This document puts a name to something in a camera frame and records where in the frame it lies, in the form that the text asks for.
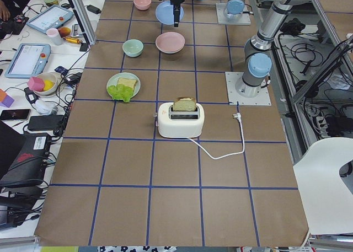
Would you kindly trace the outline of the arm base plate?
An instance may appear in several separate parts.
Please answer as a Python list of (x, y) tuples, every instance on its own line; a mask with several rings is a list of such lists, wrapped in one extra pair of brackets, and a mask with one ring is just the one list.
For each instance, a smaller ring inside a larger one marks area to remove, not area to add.
[(257, 87), (243, 82), (243, 72), (225, 72), (229, 105), (271, 106), (266, 81)]
[(250, 25), (251, 20), (249, 13), (246, 13), (247, 6), (239, 14), (230, 14), (227, 11), (227, 3), (216, 3), (216, 13), (218, 24), (223, 25)]

